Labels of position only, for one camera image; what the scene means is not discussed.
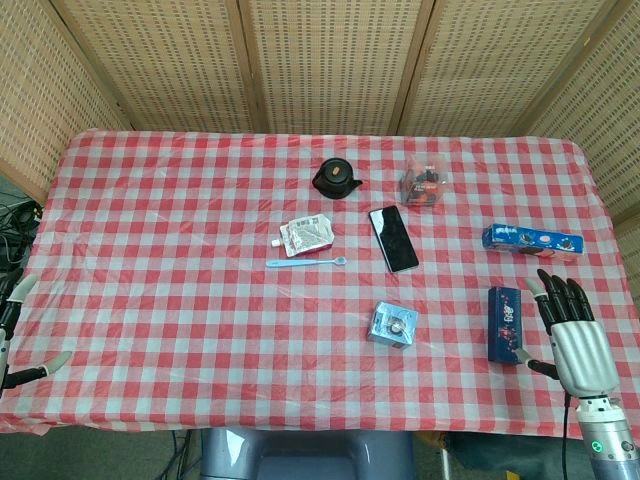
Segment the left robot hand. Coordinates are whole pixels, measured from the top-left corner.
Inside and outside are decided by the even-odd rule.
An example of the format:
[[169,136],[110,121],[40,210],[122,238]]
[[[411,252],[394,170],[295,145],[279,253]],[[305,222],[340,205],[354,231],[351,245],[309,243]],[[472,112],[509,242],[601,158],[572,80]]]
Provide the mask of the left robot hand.
[[13,373],[9,371],[10,345],[22,305],[38,280],[34,274],[18,280],[22,272],[22,269],[18,269],[1,280],[1,392],[51,376],[71,358],[70,351],[63,351],[42,365]]

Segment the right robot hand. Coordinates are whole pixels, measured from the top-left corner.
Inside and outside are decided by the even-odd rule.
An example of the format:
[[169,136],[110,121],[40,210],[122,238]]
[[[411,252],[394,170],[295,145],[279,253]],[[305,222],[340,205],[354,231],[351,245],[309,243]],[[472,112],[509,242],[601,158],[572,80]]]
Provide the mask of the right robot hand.
[[553,361],[533,358],[525,349],[514,354],[529,369],[557,380],[575,398],[596,398],[619,386],[619,374],[607,335],[595,320],[585,291],[573,279],[537,271],[527,286],[548,335]]

